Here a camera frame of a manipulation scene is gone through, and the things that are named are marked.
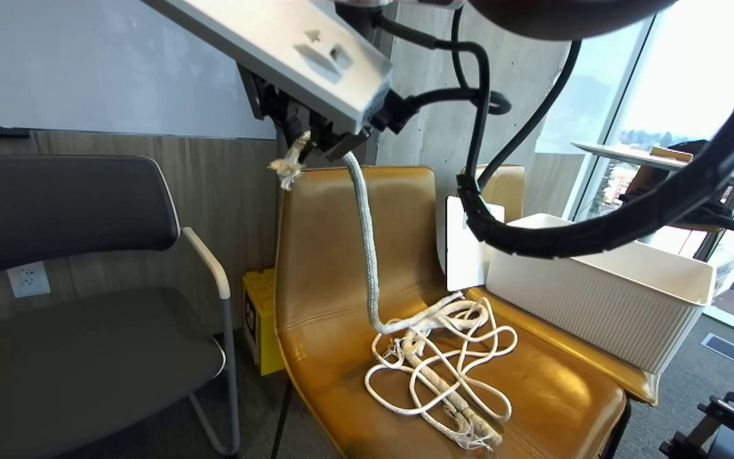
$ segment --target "chair seat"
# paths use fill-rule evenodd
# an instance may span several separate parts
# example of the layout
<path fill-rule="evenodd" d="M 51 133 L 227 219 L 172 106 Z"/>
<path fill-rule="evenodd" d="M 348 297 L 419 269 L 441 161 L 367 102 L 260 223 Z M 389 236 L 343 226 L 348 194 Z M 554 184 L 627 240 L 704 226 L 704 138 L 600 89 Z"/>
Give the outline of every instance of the chair seat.
<path fill-rule="evenodd" d="M 18 315 L 0 325 L 0 456 L 45 456 L 101 439 L 219 367 L 219 348 L 167 288 Z"/>
<path fill-rule="evenodd" d="M 370 399 L 362 377 L 373 363 L 370 356 L 373 333 L 362 303 L 347 312 L 351 315 L 310 321 L 282 340 L 291 342 L 282 351 L 291 377 L 337 449 L 343 456 L 465 456 L 426 422 L 395 416 Z M 501 447 L 489 456 L 598 456 L 627 407 L 623 390 L 605 376 L 528 329 L 519 333 L 511 356 L 472 376 L 505 390 L 515 407 Z M 400 377 L 377 381 L 373 388 L 389 400 L 408 400 Z"/>

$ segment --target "chair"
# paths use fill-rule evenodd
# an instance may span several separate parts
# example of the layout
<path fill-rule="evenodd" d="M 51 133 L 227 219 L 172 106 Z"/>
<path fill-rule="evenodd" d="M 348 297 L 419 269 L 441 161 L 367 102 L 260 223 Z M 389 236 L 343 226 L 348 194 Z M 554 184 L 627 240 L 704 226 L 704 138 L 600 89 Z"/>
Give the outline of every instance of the chair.
<path fill-rule="evenodd" d="M 147 158 L 0 158 L 0 271 L 70 256 L 167 251 L 185 240 L 217 282 L 223 348 L 199 303 L 172 288 L 133 288 L 28 310 L 0 321 L 0 456 L 52 456 L 108 436 L 227 376 L 228 449 L 236 386 L 223 269 L 181 228 Z"/>
<path fill-rule="evenodd" d="M 428 168 L 365 168 L 379 260 L 382 317 L 410 317 L 441 300 L 435 189 Z M 465 456 L 419 418 L 377 407 L 362 377 L 373 337 L 351 184 L 343 168 L 306 172 L 282 198 L 274 333 L 296 394 L 340 456 Z M 622 386 L 579 340 L 530 325 L 489 300 L 519 344 L 475 376 L 501 388 L 515 416 L 495 456 L 611 456 L 630 416 Z M 405 400 L 405 386 L 379 388 Z"/>

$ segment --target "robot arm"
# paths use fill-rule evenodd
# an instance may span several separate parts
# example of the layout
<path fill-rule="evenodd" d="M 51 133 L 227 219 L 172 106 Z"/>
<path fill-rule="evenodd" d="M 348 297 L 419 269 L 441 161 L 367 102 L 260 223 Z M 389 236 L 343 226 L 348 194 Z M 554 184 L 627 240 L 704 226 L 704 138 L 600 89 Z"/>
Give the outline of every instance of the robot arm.
<path fill-rule="evenodd" d="M 408 106 L 389 89 L 389 61 L 371 48 L 343 19 L 330 0 L 144 0 L 162 16 L 172 19 L 191 34 L 201 37 L 254 82 L 272 84 L 279 106 L 298 102 L 324 122 L 325 133 L 339 133 L 337 148 L 365 140 L 371 131 L 388 126 L 388 118 Z M 365 14 L 391 0 L 339 0 Z M 419 0 L 455 8 L 459 0 Z M 500 29 L 543 41 L 579 41 L 616 31 L 646 19 L 674 0 L 468 0 L 481 16 Z M 254 107 L 264 96 L 250 92 Z M 489 87 L 472 89 L 465 97 L 475 112 L 492 112 Z M 734 112 L 705 145 L 705 150 L 679 173 L 670 177 L 654 191 L 627 206 L 568 228 L 519 231 L 500 226 L 484 206 L 474 177 L 475 145 L 468 145 L 465 172 L 459 177 L 472 232 L 505 252 L 561 259 L 585 256 L 619 249 L 660 231 L 711 199 L 734 172 Z"/>

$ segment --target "gray chair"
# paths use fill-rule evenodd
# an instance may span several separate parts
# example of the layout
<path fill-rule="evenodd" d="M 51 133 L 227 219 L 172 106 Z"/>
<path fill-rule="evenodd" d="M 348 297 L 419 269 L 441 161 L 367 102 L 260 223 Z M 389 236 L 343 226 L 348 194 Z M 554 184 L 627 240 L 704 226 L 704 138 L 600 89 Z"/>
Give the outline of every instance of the gray chair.
<path fill-rule="evenodd" d="M 0 321 L 0 456 L 52 456 L 191 399 L 212 447 L 236 454 L 236 384 L 223 269 L 177 226 L 161 168 L 124 157 L 0 158 L 0 271 L 187 240 L 217 284 L 223 344 L 172 288 L 112 292 Z M 227 376 L 228 447 L 194 390 Z"/>

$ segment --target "white box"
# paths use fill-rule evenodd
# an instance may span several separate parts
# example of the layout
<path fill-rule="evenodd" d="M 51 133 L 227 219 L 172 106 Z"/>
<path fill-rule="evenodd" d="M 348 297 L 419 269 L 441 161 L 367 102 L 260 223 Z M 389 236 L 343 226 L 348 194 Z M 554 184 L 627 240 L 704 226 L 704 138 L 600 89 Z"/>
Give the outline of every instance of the white box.
<path fill-rule="evenodd" d="M 568 226 L 549 215 L 517 228 Z M 714 269 L 640 243 L 543 260 L 489 256 L 486 288 L 588 344 L 660 376 L 714 297 Z"/>

